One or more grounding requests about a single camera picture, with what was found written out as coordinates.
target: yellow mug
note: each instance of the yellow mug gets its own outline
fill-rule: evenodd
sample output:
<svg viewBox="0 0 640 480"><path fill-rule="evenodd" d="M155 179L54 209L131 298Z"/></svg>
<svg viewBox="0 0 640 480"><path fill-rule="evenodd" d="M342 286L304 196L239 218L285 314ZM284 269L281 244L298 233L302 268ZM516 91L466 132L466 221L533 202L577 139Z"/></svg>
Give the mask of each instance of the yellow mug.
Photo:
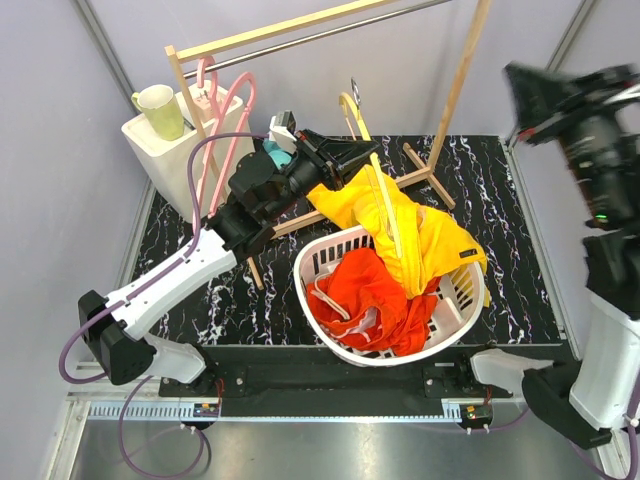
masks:
<svg viewBox="0 0 640 480"><path fill-rule="evenodd" d="M171 87L152 85L131 95L131 101L163 140L176 140L184 133L184 119Z"/></svg>

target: white wall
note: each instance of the white wall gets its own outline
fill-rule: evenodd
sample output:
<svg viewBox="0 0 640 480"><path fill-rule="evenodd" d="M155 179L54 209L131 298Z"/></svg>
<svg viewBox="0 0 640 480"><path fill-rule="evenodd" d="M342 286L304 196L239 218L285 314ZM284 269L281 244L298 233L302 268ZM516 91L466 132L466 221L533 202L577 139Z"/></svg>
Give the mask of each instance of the white wall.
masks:
<svg viewBox="0 0 640 480"><path fill-rule="evenodd" d="M600 2L562 69L584 74L624 63L635 63L640 68L639 18L640 2L636 0ZM637 106L623 112L630 131L640 132L639 114ZM580 240L593 233L583 225L589 218L587 208L557 145L536 148L519 145L516 153L571 327L584 347L590 308Z"/></svg>
<svg viewBox="0 0 640 480"><path fill-rule="evenodd" d="M30 480L68 389L57 358L77 299L113 288L146 180L71 2L6 3L0 45L0 476Z"/></svg>
<svg viewBox="0 0 640 480"><path fill-rule="evenodd" d="M178 49L294 18L347 0L93 0L92 3L138 89L176 87L164 47ZM353 19L420 3L402 0L330 24L265 41L240 52L344 25ZM510 60L544 66L579 0L494 0L452 133L507 134L513 126L502 67ZM279 109L293 109L299 125L327 134L348 133L338 94L360 86L363 113L376 134L435 133L476 0L453 0L383 23L295 47L224 70L229 86L242 71L258 80L251 125L264 130ZM237 53L221 54L218 61Z"/></svg>

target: cable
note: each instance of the cable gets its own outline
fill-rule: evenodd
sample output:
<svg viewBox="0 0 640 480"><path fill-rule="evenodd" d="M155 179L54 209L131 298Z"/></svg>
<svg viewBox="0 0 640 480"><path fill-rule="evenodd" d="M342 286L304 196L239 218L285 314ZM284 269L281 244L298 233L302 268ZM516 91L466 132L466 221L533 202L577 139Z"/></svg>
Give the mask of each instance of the cable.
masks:
<svg viewBox="0 0 640 480"><path fill-rule="evenodd" d="M142 446L136 448L135 450L133 450L131 452L128 452L129 458L135 457L137 454L139 454L143 450L146 450L153 443L155 443L157 440L159 440L160 438L164 437L165 435L168 435L168 434L173 433L173 432L177 432L179 430L183 430L183 428L180 425L174 425L172 427L168 427L168 428L165 428L164 430L161 430L160 432L154 434L151 438L149 438ZM108 464L110 464L112 466L120 465L121 463L124 463L124 459L122 458L122 456L120 456L120 458L118 458L116 460L113 460L113 459L108 458L105 455L104 452L107 450L107 448L105 446L104 435L101 434L101 433L98 434L98 446L99 446L100 456L102 457L102 460L105 463L108 463Z"/></svg>
<svg viewBox="0 0 640 480"><path fill-rule="evenodd" d="M194 212L197 212L199 209L198 196L196 193L196 187L193 182L193 174L192 174L193 162L196 158L196 154L204 145L206 145L209 142L214 142L222 138L231 138L231 137L267 138L268 135L260 135L260 134L245 133L245 132L230 132L230 133L221 133L219 135L211 135L210 137L204 138L203 140L198 142L198 144L191 151L191 154L189 155L189 161L187 162L187 183L189 184L189 193L191 194L191 203L193 205ZM200 219L200 216L195 215L193 240L191 241L191 245L189 245L189 248L184 254L184 258L189 258L191 254L195 251L196 247L198 246L198 241L200 240L201 226L202 226L202 221ZM143 283L138 288L136 288L133 292L127 295L126 297L127 301L133 300L142 292L144 292L147 288L149 288L151 285L153 285L154 283L158 282L160 279L167 276L171 271L173 271L176 267L178 267L183 261L184 261L183 258L179 258L178 260L170 264L167 268L159 272L156 276L147 280L145 283ZM69 355L69 351L71 350L71 347L73 347L76 341L78 341L78 339L81 336L83 336L91 327L93 327L96 323L98 323L104 317L113 313L115 310L124 306L125 304L126 303L122 300L114 303L109 308L102 310L100 313L92 317L91 320L88 320L73 335L71 335L71 338L69 338L65 346L62 348L62 352L60 352L60 357L58 359L58 371L60 372L60 376L65 381L72 383L74 385L82 385L85 383L95 382L96 380L100 380L101 378L104 378L107 376L107 374L103 372L101 374L95 375L93 377L88 377L88 378L72 377L69 374L69 372L67 372L67 367L66 367L67 356Z"/></svg>
<svg viewBox="0 0 640 480"><path fill-rule="evenodd" d="M640 405L640 374L636 378L636 383L631 392L631 398L629 399L629 406L627 407L627 419L634 419L638 414L638 406ZM578 454L580 459L584 462L584 464L589 467L589 469L604 478L605 480L634 480L636 475L638 474L638 437L636 436L636 429L629 421L629 426L627 427L627 434L629 435L629 473L624 478L616 478L610 475L607 475L605 472L600 470L593 461L587 456L584 451L571 442L571 446Z"/></svg>
<svg viewBox="0 0 640 480"><path fill-rule="evenodd" d="M192 427L191 429L191 431L195 432L198 435L198 438L200 439L200 449L198 450L198 454L196 455L195 460L191 462L191 465L189 465L184 471L174 475L155 475L153 473L149 473L145 470L142 470L135 463L133 463L133 461L131 460L131 456L129 455L129 453L127 453L127 450L124 447L123 427L124 427L125 412L127 411L127 408L129 407L129 404L131 403L131 400L136 395L136 393L138 393L138 391L142 388L142 386L152 378L153 376L149 375L144 380L142 380L138 385L136 385L136 388L134 388L131 391L131 393L125 400L124 406L122 407L122 410L120 411L120 415L118 416L118 446L120 447L120 453L122 454L122 459L124 460L124 462L129 466L131 470L136 472L138 475L142 475L143 477L151 478L154 480L178 480L188 475L189 473L191 473L191 471L194 468L196 468L196 465L200 462L200 459L202 458L202 453L204 452L204 447L205 447L205 444L208 442L208 439L204 435L204 433L202 433L200 430L196 429L195 427Z"/></svg>
<svg viewBox="0 0 640 480"><path fill-rule="evenodd" d="M196 154L207 143L216 141L218 139L230 138L230 137L267 138L268 135L258 135L258 134L245 133L245 132L230 132L230 133L221 133L221 134L218 134L218 135L211 135L209 137L204 138L202 141L198 142L198 144L191 151L191 154L189 155L189 160L187 162L187 183L189 185L189 193L191 194L191 203L193 205L193 211L194 212L199 211L198 196L197 196L196 187L195 187L195 184L194 184L194 181L193 181L193 174L192 174L193 162L195 160ZM140 287L138 287L133 292L131 292L129 295L127 295L127 297L126 297L127 302L130 302L131 300L136 298L138 295L140 295L142 292L144 292L146 289L148 289L150 286L152 286L153 284L155 284L156 282L158 282L159 280L164 278L171 271L173 271L175 268L177 268L184 261L184 259L189 258L189 256L191 256L191 254L195 251L195 249L198 246L198 242L200 240L200 229L202 227L202 221L201 221L199 215L195 215L194 217L195 217L195 221L194 221L193 239L191 241L191 244L189 245L189 248L185 252L184 257L176 260L175 262L170 264L167 268L165 268L164 270L159 272L153 278L150 278L149 280L147 280L144 284L142 284ZM126 302L123 301L123 300L120 300L120 301L114 303L113 305L111 305L110 307L105 308L104 310L99 312L97 315L92 317L90 320L85 322L84 325L82 325L73 335L71 335L71 337L69 338L67 343L62 348L62 351L60 352L60 357L58 358L58 371L60 372L60 376L65 381L67 381L67 382L69 382L71 384L81 385L81 384L95 382L96 380L100 380L100 379L102 379L102 378L107 376L106 372L103 372L101 374L94 375L93 377L88 377L88 378L76 378L76 377L73 377L67 371L67 367L66 367L67 357L69 355L69 351L71 350L71 348L73 347L75 342L80 337L82 337L85 333L87 333L87 331L91 327L93 327L96 323L98 323L100 320L102 320L107 315L113 313L115 310L117 310L118 308L120 308L120 307L122 307L124 305L126 305ZM147 478L155 479L155 480L162 480L162 479L177 480L177 479L183 478L184 476L188 475L195 468L195 466L198 464L198 462L200 462L200 459L202 458L202 453L203 453L205 447L207 448L207 451L209 453L209 459L208 459L207 465L209 465L210 462L211 462L211 445L209 444L209 439L200 430L197 430L195 428L192 429L192 431L195 431L197 433L197 435L198 435L198 437L200 439L200 449L198 450L198 454L196 455L195 460L183 472L175 474L175 475L168 475L168 476L167 475L155 475L155 474L146 472L146 471L142 470L141 468L139 468L137 465L135 465L133 463L133 461L131 460L131 457L133 455L139 453L149 443L151 443L152 441L155 441L160 436L163 436L164 434L169 433L169 431L172 431L172 429L167 429L167 430L161 432L159 435L154 436L149 442L147 442L146 445L144 445L141 448L136 449L131 454L127 453L127 451L126 451L126 449L124 447L123 424L124 424L125 412L126 412L128 406L129 406L129 404L131 403L131 400L135 396L135 394L151 378L152 378L151 376L148 376L144 380L142 380L132 390L131 394L127 397L127 399L126 399L126 401L124 403L124 406L123 406L122 411L120 412L120 416L118 418L118 446L120 448L120 453L122 454L122 459L124 460L124 462L129 466L129 468L131 468L137 474L142 475L142 476L147 477ZM222 391L224 391L224 384L223 383L221 384L221 387L218 389L219 398L221 397ZM218 406L218 415L219 414L220 414L220 405Z"/></svg>

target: white plastic basket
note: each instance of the white plastic basket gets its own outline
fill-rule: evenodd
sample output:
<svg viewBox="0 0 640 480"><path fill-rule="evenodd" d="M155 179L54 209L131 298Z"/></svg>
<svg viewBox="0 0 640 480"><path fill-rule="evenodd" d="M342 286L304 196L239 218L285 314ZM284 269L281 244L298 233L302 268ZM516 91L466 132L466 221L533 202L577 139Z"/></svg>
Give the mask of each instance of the white plastic basket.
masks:
<svg viewBox="0 0 640 480"><path fill-rule="evenodd" d="M304 247L294 264L294 281L298 298L309 324L318 337L337 356L360 367L391 367L429 357L456 343L474 325L484 300L484 279L477 262L463 265L444 275L436 291L438 304L429 320L429 339L421 352L396 356L391 350L362 352L348 347L330 334L313 317L307 303L307 285L318 275L330 273L342 256L356 248L374 248L373 239L361 226L319 238Z"/></svg>

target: wooden clothes rack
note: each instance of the wooden clothes rack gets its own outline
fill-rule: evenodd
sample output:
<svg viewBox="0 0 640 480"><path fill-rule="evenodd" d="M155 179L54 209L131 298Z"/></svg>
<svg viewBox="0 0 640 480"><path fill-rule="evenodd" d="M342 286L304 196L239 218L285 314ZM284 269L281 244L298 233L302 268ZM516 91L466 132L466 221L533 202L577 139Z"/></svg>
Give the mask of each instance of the wooden clothes rack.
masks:
<svg viewBox="0 0 640 480"><path fill-rule="evenodd" d="M178 80L180 89L182 90L184 100L187 104L187 108L189 109L189 113L191 114L191 118L193 119L193 124L196 127L198 136L201 139L204 139L207 136L207 133L204 130L204 126L198 115L196 104L189 90L189 85L187 84L187 78L191 78L193 76L193 72L185 72L182 68L183 64L192 62L194 60L200 60L201 58L212 56L220 52L232 50L234 48L250 45L250 44L259 42L261 40L277 37L285 33L294 32L306 27L319 25L331 20L336 20L338 18L346 17L348 15L353 15L358 12L370 10L375 7L380 7L383 5L387 5L395 1L396 0L357 0L344 5L339 5L337 7L328 8L326 10L322 10L316 13L303 15L301 17L294 18L291 20L286 20L283 22L279 22L279 23L262 27L262 28L251 30L248 32L232 35L230 37L223 38L220 40L215 40L213 42L187 48L185 50L176 51L173 45L169 45L165 47L165 52L169 59L169 63L171 65L171 68L173 69L176 79ZM306 43L308 41L313 41L317 38L323 38L324 36L341 33L343 31L348 31L350 29L357 28L359 26L364 26L377 21L382 21L387 18L393 18L394 16L402 15L405 13L411 13L419 9L428 8L431 6L446 3L447 1L449 0L433 0L431 2L426 2L424 4L416 5L414 7L408 7L398 12L384 14L384 15L381 15L380 17L376 17L368 21L365 20L365 21L355 22L352 25L340 27L331 31L321 33L321 34L314 34L299 40L294 40L284 44L276 45L275 47L269 47L258 52L243 55L236 59L222 62L221 64L214 66L212 70L217 70L224 66L234 65L246 60L250 60L251 58L256 58L258 56L266 55L268 53L282 50L284 48L293 47L295 45ZM492 0L477 1L475 13L473 15L471 26L469 28L469 32L467 33L467 38L462 51L462 57L460 58L460 61L458 63L458 67L456 69L453 83L449 91L449 96L447 97L447 102L445 104L444 111L442 113L442 118L438 125L438 131L437 131L435 140L433 142L433 145L431 147L431 152L429 154L429 158L427 162L425 163L411 149L411 147L409 147L409 145L405 145L404 146L405 153L408 155L409 159L416 165L418 169L415 172L409 173L407 175L403 175L402 177L395 179L396 183L400 188L408 187L409 185L413 185L423 180L428 181L429 184L432 186L432 188L435 190L435 192L438 194L438 196L440 196L440 198L442 198L442 200L445 202L448 208L454 208L455 202L453 198L451 198L451 196L444 189L442 184L435 177L435 167L436 167L440 152L442 150L444 139L449 129L451 119L453 118L453 113L455 111L455 107L458 102L460 92L462 91L462 86L464 85L467 72L469 71L469 66L471 65L473 54L476 50L478 40L480 39L480 35L484 28L487 15L489 13L489 7L491 5L491 1ZM273 236L273 238L278 238L288 233L294 232L300 228L316 223L322 220L323 218L324 216L317 210L307 213L305 215L301 215L297 218L294 218L292 220L289 220L287 222L277 225L275 227L275 235ZM260 277L260 274L258 272L258 269L253 259L249 259L249 266L251 268L253 277L256 281L256 285L258 286L258 288L262 289L263 288L262 279Z"/></svg>

